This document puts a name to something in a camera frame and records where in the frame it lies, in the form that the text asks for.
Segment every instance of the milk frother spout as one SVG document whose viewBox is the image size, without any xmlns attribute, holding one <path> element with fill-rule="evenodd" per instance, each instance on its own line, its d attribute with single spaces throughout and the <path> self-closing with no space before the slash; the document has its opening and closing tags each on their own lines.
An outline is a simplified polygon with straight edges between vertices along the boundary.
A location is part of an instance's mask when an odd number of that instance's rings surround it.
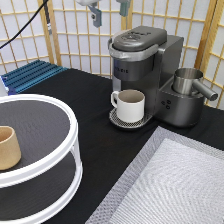
<svg viewBox="0 0 224 224">
<path fill-rule="evenodd" d="M 173 89 L 183 95 L 194 95 L 201 93 L 210 101 L 215 101 L 218 94 L 201 83 L 203 73 L 195 68 L 180 68 L 174 74 Z"/>
<path fill-rule="evenodd" d="M 199 80 L 193 81 L 193 88 L 198 90 L 198 92 L 210 101 L 215 101 L 218 98 L 218 94 L 216 92 L 202 84 Z"/>
</svg>

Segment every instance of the coffee maker lid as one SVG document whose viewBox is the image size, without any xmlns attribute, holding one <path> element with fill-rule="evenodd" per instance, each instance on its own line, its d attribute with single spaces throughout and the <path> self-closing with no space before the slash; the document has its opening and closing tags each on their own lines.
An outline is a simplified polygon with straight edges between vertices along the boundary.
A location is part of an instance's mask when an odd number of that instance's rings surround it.
<svg viewBox="0 0 224 224">
<path fill-rule="evenodd" d="M 167 42 L 166 30 L 139 26 L 117 36 L 114 39 L 113 47 L 124 52 L 139 52 L 165 42 Z"/>
</svg>

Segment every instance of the two-tier round tray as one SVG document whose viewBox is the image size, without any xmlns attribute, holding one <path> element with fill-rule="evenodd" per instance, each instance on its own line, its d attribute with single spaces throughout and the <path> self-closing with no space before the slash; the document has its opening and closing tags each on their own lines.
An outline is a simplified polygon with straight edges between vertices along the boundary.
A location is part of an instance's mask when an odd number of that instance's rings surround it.
<svg viewBox="0 0 224 224">
<path fill-rule="evenodd" d="M 16 166 L 0 171 L 0 223 L 42 223 L 61 211 L 80 185 L 76 117 L 52 97 L 16 95 L 0 98 L 0 126 L 15 129 L 22 152 Z"/>
</svg>

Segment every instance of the blue basket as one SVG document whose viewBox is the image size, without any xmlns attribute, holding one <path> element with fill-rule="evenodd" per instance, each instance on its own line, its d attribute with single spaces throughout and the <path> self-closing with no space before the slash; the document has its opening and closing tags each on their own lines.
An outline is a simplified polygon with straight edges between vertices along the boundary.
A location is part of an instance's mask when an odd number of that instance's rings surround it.
<svg viewBox="0 0 224 224">
<path fill-rule="evenodd" d="M 15 93 L 21 93 L 65 70 L 67 70 L 67 68 L 36 60 L 3 75 L 2 78 L 5 85 L 9 87 L 10 90 Z"/>
</svg>

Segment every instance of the mug handle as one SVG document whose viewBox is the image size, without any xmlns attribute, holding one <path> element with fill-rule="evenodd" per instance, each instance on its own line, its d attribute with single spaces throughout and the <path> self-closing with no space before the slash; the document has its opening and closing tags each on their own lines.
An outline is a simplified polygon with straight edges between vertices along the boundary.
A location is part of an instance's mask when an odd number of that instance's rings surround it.
<svg viewBox="0 0 224 224">
<path fill-rule="evenodd" d="M 118 94 L 119 94 L 118 91 L 114 91 L 114 92 L 111 94 L 111 103 L 112 103 L 112 105 L 113 105 L 115 108 L 117 108 L 117 104 L 116 104 L 115 101 L 114 101 L 114 96 L 117 95 L 117 97 L 118 97 Z"/>
</svg>

